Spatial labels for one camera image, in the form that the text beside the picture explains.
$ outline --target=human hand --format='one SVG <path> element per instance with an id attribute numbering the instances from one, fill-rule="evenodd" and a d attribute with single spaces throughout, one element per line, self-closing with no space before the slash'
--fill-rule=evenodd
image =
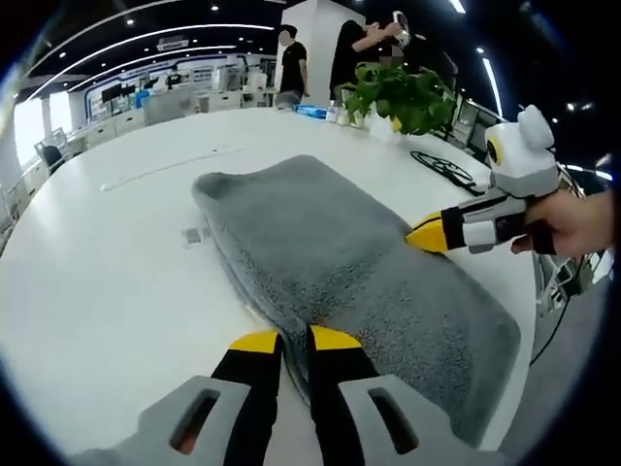
<path id="1" fill-rule="evenodd" d="M 402 30 L 403 29 L 398 22 L 391 22 L 386 26 L 383 32 L 385 37 L 397 37 L 401 34 Z"/>
<path id="2" fill-rule="evenodd" d="M 579 199 L 559 190 L 527 210 L 526 224 L 545 220 L 552 229 L 556 253 L 579 257 L 612 246 L 613 216 L 611 191 Z M 532 249 L 533 239 L 528 235 L 511 245 L 515 254 Z"/>

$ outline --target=white table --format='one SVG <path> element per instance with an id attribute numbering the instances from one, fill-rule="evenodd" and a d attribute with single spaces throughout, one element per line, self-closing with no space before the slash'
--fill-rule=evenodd
<path id="1" fill-rule="evenodd" d="M 487 176 L 486 167 L 432 136 L 408 144 Z M 241 306 L 213 244 L 187 249 L 181 230 L 205 225 L 190 195 L 200 174 L 252 172 L 300 153 L 412 223 L 469 198 L 408 150 L 274 109 L 190 116 L 126 134 L 65 164 L 36 195 L 0 259 L 0 350 L 23 406 L 62 451 L 107 448 L 130 436 L 143 409 L 190 377 L 210 375 L 231 342 L 267 327 Z M 508 245 L 449 256 L 521 330 L 507 391 L 481 445 L 495 449 L 528 372 L 533 261 Z M 299 461 L 299 449 L 316 445 L 308 412 L 290 381 L 284 385 L 266 464 L 285 464 L 288 454 Z"/>

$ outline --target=black t-shirt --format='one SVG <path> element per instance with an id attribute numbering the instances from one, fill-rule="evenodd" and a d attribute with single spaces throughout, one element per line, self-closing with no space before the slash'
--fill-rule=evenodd
<path id="1" fill-rule="evenodd" d="M 363 61 L 377 61 L 377 47 L 356 52 L 351 46 L 360 39 L 367 37 L 364 29 L 353 19 L 341 28 L 337 49 L 332 63 L 332 79 L 330 90 L 345 83 L 355 83 L 356 66 Z"/>
<path id="2" fill-rule="evenodd" d="M 294 42 L 284 51 L 282 56 L 282 81 L 280 92 L 295 90 L 300 96 L 304 93 L 304 80 L 300 70 L 300 60 L 307 59 L 307 50 L 299 42 Z"/>

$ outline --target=robot ear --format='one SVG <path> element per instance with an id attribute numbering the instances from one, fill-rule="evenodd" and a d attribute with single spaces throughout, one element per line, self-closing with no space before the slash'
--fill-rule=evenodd
<path id="1" fill-rule="evenodd" d="M 517 116 L 520 134 L 531 150 L 544 150 L 554 146 L 554 135 L 545 117 L 534 105 Z"/>

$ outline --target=plant pot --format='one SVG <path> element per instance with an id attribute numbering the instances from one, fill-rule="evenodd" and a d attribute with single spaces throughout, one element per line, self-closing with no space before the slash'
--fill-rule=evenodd
<path id="1" fill-rule="evenodd" d="M 393 130 L 392 121 L 389 118 L 379 116 L 375 109 L 371 114 L 369 134 L 372 138 L 390 146 L 398 145 L 403 139 L 403 134 Z"/>

